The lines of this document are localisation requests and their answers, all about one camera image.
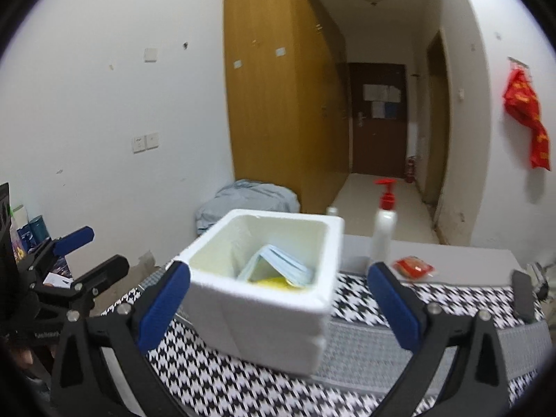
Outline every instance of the wall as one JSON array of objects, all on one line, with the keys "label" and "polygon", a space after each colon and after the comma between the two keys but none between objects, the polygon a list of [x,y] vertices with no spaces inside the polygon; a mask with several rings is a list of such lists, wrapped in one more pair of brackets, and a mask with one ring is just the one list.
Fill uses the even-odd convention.
[{"label": "wall", "polygon": [[[508,57],[529,65],[542,121],[554,141],[556,54],[520,0],[470,1],[484,39],[492,95],[490,159],[472,244],[510,249],[525,264],[541,250],[556,250],[556,176],[530,169],[530,131],[504,113],[501,96]],[[554,167],[554,155],[551,163]]]},{"label": "wall", "polygon": [[[447,173],[437,224],[452,245],[467,246],[481,204],[490,145],[489,76],[482,38],[469,0],[429,0],[416,59],[418,73],[417,180],[426,182],[430,103],[426,49],[441,30],[448,66],[451,126]],[[459,90],[465,94],[458,99]]]},{"label": "wall", "polygon": [[412,32],[403,26],[376,26],[346,33],[347,62],[405,64],[408,83],[408,150],[417,150],[417,82]]},{"label": "wall", "polygon": [[[52,236],[95,230],[74,275],[115,253],[163,264],[194,239],[233,177],[222,56],[222,0],[40,0],[24,21],[0,65],[0,181]],[[132,154],[152,132],[160,147]]]}]

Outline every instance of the screw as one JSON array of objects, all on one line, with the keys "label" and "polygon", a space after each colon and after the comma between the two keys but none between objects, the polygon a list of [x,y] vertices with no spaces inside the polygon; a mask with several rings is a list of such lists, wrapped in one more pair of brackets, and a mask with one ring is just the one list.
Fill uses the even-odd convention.
[{"label": "screw", "polygon": [[479,318],[483,321],[489,321],[490,320],[490,312],[486,309],[479,310]]},{"label": "screw", "polygon": [[118,312],[120,315],[128,315],[131,312],[131,304],[129,302],[123,302],[121,303],[117,308],[116,308],[116,312]]},{"label": "screw", "polygon": [[438,315],[442,313],[442,308],[437,302],[431,302],[429,305],[426,306],[426,309],[431,315]]},{"label": "screw", "polygon": [[66,313],[66,317],[68,321],[75,323],[77,320],[79,320],[80,315],[77,310],[68,310],[68,312]]}]

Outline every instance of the white foam box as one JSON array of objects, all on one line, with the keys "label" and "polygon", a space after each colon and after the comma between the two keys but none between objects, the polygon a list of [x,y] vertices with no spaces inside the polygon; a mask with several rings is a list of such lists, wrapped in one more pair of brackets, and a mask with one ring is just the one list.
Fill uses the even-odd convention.
[{"label": "white foam box", "polygon": [[[343,232],[335,216],[232,210],[176,257],[191,268],[180,311],[212,348],[310,375],[326,347]],[[267,244],[312,269],[312,284],[287,291],[237,281]]]}]

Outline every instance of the white table surface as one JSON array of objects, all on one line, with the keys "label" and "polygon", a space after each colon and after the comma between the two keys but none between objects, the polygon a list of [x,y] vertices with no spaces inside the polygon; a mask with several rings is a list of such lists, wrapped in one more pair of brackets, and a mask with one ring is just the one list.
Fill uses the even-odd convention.
[{"label": "white table surface", "polygon": [[[366,274],[371,244],[371,237],[344,235],[340,270]],[[435,267],[435,276],[421,282],[506,286],[510,285],[512,270],[521,269],[514,255],[508,250],[392,240],[388,266],[407,256],[418,257]]]}]

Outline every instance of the wooden wardrobe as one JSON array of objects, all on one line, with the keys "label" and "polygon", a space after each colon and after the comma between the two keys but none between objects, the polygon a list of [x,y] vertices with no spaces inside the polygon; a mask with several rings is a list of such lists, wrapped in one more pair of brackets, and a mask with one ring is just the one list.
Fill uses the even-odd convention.
[{"label": "wooden wardrobe", "polygon": [[236,179],[292,189],[324,213],[349,172],[345,40],[319,0],[224,0]]}]

